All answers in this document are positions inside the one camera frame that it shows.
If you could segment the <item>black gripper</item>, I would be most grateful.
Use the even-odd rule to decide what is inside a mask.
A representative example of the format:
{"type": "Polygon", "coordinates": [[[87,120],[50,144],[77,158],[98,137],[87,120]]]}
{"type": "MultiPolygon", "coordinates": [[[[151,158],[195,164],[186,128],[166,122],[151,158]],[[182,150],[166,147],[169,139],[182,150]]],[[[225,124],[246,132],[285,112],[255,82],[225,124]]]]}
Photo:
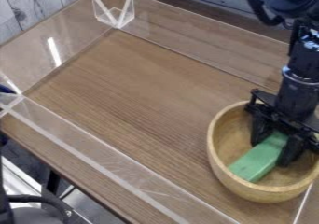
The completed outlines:
{"type": "Polygon", "coordinates": [[[276,129],[289,134],[277,161],[280,167],[289,167],[305,151],[319,150],[319,78],[298,76],[288,67],[282,70],[284,80],[278,94],[253,89],[246,111],[253,115],[251,144],[255,147],[276,129]]]}

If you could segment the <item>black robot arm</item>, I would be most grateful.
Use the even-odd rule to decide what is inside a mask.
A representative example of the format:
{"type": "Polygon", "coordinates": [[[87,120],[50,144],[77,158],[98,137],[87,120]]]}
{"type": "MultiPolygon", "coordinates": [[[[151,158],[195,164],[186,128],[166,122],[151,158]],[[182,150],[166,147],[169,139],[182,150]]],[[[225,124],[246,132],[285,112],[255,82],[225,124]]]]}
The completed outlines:
{"type": "Polygon", "coordinates": [[[246,110],[253,114],[251,143],[276,131],[289,140],[277,165],[289,166],[306,151],[319,154],[319,0],[247,0],[255,16],[277,26],[293,21],[289,56],[277,94],[253,90],[246,110]]]}

